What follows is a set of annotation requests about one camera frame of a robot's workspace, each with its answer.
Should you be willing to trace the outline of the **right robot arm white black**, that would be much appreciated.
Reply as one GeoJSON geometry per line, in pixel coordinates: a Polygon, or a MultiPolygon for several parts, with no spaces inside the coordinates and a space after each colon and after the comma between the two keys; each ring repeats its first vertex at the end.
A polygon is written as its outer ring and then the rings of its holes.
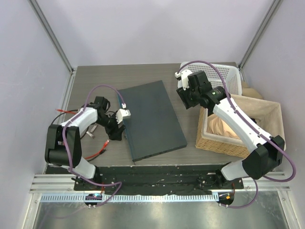
{"type": "Polygon", "coordinates": [[[281,165],[284,139],[271,136],[260,128],[236,104],[222,86],[213,88],[205,72],[184,70],[175,73],[178,81],[177,93],[186,109],[200,105],[221,118],[240,138],[249,151],[245,159],[231,162],[221,168],[215,176],[216,185],[227,188],[237,178],[250,177],[258,180],[281,165]]]}

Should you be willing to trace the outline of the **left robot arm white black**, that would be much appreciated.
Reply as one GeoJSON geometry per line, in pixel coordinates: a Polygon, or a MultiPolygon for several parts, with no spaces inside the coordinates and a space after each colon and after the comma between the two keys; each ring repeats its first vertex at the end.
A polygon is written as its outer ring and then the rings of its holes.
{"type": "Polygon", "coordinates": [[[85,180],[90,190],[97,190],[102,179],[97,166],[82,156],[81,134],[91,125],[98,124],[105,128],[108,139],[121,141],[125,130],[123,120],[131,116],[126,104],[112,114],[108,114],[109,109],[110,102],[97,96],[93,103],[83,105],[69,120],[48,127],[45,161],[85,180]]]}

